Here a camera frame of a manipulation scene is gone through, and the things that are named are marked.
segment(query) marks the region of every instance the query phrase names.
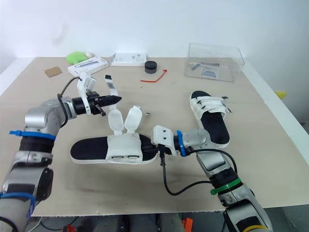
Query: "blue zip tie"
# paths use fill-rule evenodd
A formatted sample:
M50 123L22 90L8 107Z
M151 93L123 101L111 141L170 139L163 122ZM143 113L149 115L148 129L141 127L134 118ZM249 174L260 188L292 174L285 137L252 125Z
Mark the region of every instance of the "blue zip tie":
M178 135L178 141L179 141L179 146L180 146L180 154L182 157L186 157L185 149L183 146L183 134L180 130L178 130L177 135Z
M10 193L1 192L0 193L0 199L1 198L16 198L16 197L25 197L25 198L30 199L30 208L29 208L27 215L26 215L27 221L29 222L30 217L31 217L31 215L34 211L34 208L35 208L35 202L36 202L35 197L32 194L29 194L27 192L10 192Z
M53 136L51 134L45 134L45 133L40 133L40 132L31 132L31 131L11 130L10 134L14 134L16 136L40 137L40 138L52 139L52 140L56 139L56 136Z

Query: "red zip tie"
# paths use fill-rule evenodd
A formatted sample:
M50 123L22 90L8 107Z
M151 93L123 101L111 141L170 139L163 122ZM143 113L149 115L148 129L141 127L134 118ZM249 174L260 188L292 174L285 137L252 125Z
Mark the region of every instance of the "red zip tie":
M162 75L161 75L158 79L156 79L155 81L147 81L147 80L140 80L140 81L142 81L142 82L148 82L148 83L155 83L155 82L157 82L158 80L160 80L160 79L164 76L164 74L165 74L166 72L167 72L167 70L164 69Z

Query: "green zip tie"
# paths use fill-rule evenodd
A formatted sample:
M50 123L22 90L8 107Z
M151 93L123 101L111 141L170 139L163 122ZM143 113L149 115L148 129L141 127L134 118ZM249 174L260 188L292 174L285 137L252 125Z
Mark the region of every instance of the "green zip tie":
M237 178L236 180L233 180L232 182L230 182L230 183L228 183L228 184L226 184L226 185L223 185L223 186L221 186L221 187L212 189L212 190L211 190L211 194L212 194L212 195L216 195L217 193L222 192L222 191L224 191L224 190L227 190L227 189L229 189L229 188L231 188L231 187L233 187L233 186L239 184L240 182L241 182L241 179L240 179L240 178Z

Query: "black cable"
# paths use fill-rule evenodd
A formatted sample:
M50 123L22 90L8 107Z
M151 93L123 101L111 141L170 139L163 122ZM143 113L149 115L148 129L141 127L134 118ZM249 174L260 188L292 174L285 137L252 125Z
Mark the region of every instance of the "black cable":
M68 87L68 86L71 84L71 82L74 81L75 79L80 79L80 80L81 80L80 77L74 77L74 78L70 79L70 81L69 81L69 82L66 84L66 86L63 88L62 92L57 94L58 101L59 101L59 103L60 103L60 106L61 106L61 108L62 108L62 111L63 111L63 113L64 113L64 117L65 117L64 123L61 125L60 128L64 127L64 126L66 125L66 123L68 122L68 119L69 119L68 113L67 113L66 109L64 108L64 104L63 104L63 101L62 101L61 98L62 98L62 95L63 95L64 91L66 91L67 87Z
M68 116L68 113L67 113L67 111L66 111L66 108L64 108L64 104L63 104L63 101L62 101L62 99L61 99L60 93L57 94L57 98L58 98L58 101L59 101L59 103L60 103L60 106L61 106L61 108L62 108L62 111L63 111L63 113L64 113L64 117L65 117L65 120L64 120L63 124L62 124L61 127L60 127L60 128L62 128L62 127L64 127L64 126L66 125L66 123L68 122L69 116Z
M224 222L223 222L223 226L222 226L222 229L221 229L221 232L224 232L225 227L226 227L226 221L224 220Z
M77 218L78 218L78 217L76 217L71 223L69 223L69 225L73 224L73 223L77 220ZM48 229L48 230L50 230L50 231L61 231L61 230L62 230L62 228L61 228L61 229L52 229L52 228L48 228L47 226L45 226L45 225L43 224L42 221L40 222L40 224L41 224L41 226L43 226L45 229Z
M80 79L80 80L81 80L80 77L74 77L74 78L70 79L70 81L69 81L69 82L66 84L66 86L63 88L63 90L62 90L62 92L61 92L61 94L60 94L61 96L63 95L64 91L66 91L67 87L71 84L71 82L74 81L75 79Z
M184 191L186 191L187 189L195 186L195 185L198 185L198 184L211 184L210 181L208 180L204 180L204 181L197 181L197 182L194 182L190 185L188 185L187 187L183 188L182 190L178 191L178 192L172 192L169 187L168 187L168 183L167 183L167 178L166 178L166 169L165 169L165 158L164 157L161 157L161 166L163 167L163 181L164 181L164 186L165 186L165 189L166 191L172 195L172 196L177 196L181 193L183 193Z
M189 154L192 154L192 153L195 153L195 152L200 152L200 151L216 151L216 152L220 152L222 154L225 154L227 157L229 157L231 159L233 166L234 166L234 171L237 173L236 162L235 162L234 158L230 154L228 154L227 152L219 150L219 149L203 148L203 149L197 149L197 150L189 151Z

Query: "small cardboard piece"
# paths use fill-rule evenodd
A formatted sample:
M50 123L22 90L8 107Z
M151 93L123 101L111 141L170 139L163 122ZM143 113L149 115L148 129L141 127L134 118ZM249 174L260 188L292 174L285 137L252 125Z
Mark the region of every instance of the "small cardboard piece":
M58 74L61 74L62 71L59 67L53 67L51 69L46 69L45 73L48 77L53 77L53 76L56 76Z

